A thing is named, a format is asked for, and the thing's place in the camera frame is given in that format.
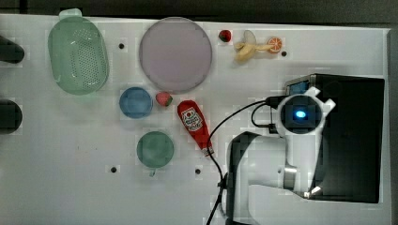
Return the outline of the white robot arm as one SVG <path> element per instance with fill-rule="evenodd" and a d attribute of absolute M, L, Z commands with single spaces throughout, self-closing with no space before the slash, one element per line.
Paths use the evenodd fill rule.
<path fill-rule="evenodd" d="M 225 225 L 257 225 L 249 210 L 249 187 L 311 195 L 326 118 L 336 106 L 320 100 L 311 87 L 277 103 L 274 137 L 250 131 L 237 135 L 227 149 Z"/>

